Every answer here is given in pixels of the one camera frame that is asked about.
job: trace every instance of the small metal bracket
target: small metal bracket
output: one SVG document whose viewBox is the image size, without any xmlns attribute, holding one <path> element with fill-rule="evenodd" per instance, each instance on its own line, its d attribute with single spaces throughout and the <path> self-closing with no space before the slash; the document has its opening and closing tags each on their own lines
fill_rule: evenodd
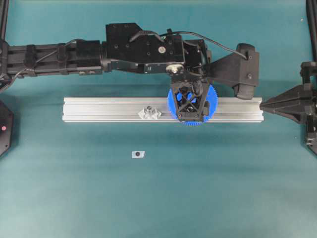
<svg viewBox="0 0 317 238">
<path fill-rule="evenodd" d="M 143 120 L 158 120 L 162 113 L 158 111 L 156 108 L 152 108 L 151 106 L 147 106 L 143 108 L 139 113 L 139 117 Z"/>
</svg>

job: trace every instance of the bolt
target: bolt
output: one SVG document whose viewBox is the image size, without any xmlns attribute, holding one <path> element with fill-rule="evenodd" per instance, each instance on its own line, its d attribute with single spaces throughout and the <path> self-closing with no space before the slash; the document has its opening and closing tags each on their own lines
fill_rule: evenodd
<svg viewBox="0 0 317 238">
<path fill-rule="evenodd" d="M 166 52 L 166 48 L 164 46 L 160 46 L 158 48 L 158 52 L 160 52 L 161 54 L 164 54 Z"/>
</svg>

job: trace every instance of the cable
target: cable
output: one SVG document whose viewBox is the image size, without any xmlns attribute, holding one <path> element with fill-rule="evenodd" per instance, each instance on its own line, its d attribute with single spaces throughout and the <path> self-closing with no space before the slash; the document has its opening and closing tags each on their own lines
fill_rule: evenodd
<svg viewBox="0 0 317 238">
<path fill-rule="evenodd" d="M 73 39 L 69 42 L 67 42 L 64 46 L 67 47 L 69 46 L 70 44 L 74 43 L 74 42 L 77 42 L 77 41 L 85 41 L 83 39 Z M 57 53 L 57 50 L 54 50 L 50 53 L 48 53 L 47 55 L 44 55 L 43 57 L 39 58 L 38 60 L 35 61 L 35 65 L 38 63 L 38 62 L 41 62 L 42 60 L 46 59 L 47 57 L 50 57 L 54 54 Z M 27 71 L 28 68 L 23 68 L 22 70 L 20 70 L 19 72 L 17 72 L 13 77 L 12 77 L 12 80 L 9 84 L 7 84 L 6 86 L 4 86 L 3 88 L 0 89 L 0 93 L 2 93 L 4 90 L 6 90 L 7 88 L 9 88 L 16 80 L 16 78 L 21 74 L 23 73 L 24 71 Z"/>
<path fill-rule="evenodd" d="M 214 41 L 214 40 L 212 40 L 212 39 L 210 39 L 210 38 L 208 38 L 208 37 L 206 37 L 206 36 L 203 36 L 203 35 L 198 34 L 198 33 L 195 33 L 195 32 L 190 32 L 190 31 L 173 31 L 173 32 L 170 32 L 170 33 L 162 34 L 162 35 L 160 35 L 160 36 L 162 37 L 162 36 L 173 35 L 173 34 L 188 34 L 188 35 L 198 36 L 198 37 L 200 37 L 200 38 L 202 38 L 202 39 L 204 39 L 204 40 L 206 40 L 206 41 L 209 41 L 209 42 L 211 42 L 211 43 L 213 43 L 213 44 L 215 44 L 215 45 L 217 45 L 217 46 L 223 48 L 223 49 L 226 50 L 226 51 L 230 51 L 230 52 L 233 52 L 233 53 L 235 53 L 235 54 L 237 54 L 237 55 L 240 55 L 240 56 L 241 56 L 242 58 L 244 58 L 245 60 L 248 59 L 244 54 L 242 54 L 242 53 L 240 53 L 240 52 L 237 52 L 237 51 L 235 51 L 235 50 L 233 50 L 233 49 L 230 49 L 230 48 L 228 48 L 228 47 L 226 47 L 226 46 L 220 44 L 220 43 L 217 42 L 217 41 Z"/>
</svg>

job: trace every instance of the black bracket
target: black bracket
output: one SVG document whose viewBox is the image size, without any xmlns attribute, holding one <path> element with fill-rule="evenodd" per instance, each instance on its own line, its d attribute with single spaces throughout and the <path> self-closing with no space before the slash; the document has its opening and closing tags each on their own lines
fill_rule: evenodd
<svg viewBox="0 0 317 238">
<path fill-rule="evenodd" d="M 237 98 L 252 99 L 259 84 L 259 53 L 248 44 L 238 44 L 237 51 L 243 53 L 247 60 L 230 54 L 206 64 L 205 70 L 210 83 L 215 81 L 231 87 Z"/>
<path fill-rule="evenodd" d="M 36 49 L 35 45 L 27 45 L 25 50 L 25 56 L 23 64 L 26 68 L 26 72 L 30 77 L 36 77 L 36 73 L 34 71 L 36 65 Z"/>
<path fill-rule="evenodd" d="M 61 75 L 68 75 L 67 71 L 68 53 L 64 43 L 58 44 L 57 47 L 57 61 L 59 66 L 59 72 Z"/>
</svg>

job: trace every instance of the black mounting plate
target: black mounting plate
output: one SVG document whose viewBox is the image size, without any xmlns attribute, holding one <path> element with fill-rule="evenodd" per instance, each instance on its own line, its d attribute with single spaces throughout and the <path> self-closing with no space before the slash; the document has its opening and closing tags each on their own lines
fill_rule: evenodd
<svg viewBox="0 0 317 238">
<path fill-rule="evenodd" d="M 11 146 L 13 113 L 0 101 L 0 155 Z"/>
</svg>

